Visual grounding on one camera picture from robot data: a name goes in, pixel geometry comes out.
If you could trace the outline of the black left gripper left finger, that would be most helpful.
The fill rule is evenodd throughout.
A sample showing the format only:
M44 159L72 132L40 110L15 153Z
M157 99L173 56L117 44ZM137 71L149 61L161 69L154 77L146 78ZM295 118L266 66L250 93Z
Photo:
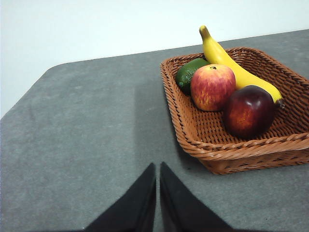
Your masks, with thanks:
M90 223L86 232L151 232L156 206L156 177L153 163L126 193Z

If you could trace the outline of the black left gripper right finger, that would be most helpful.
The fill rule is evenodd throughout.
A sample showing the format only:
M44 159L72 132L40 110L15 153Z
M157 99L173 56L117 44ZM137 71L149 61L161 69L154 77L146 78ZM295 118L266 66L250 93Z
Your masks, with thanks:
M165 232L233 232L202 203L166 163L160 164L160 202Z

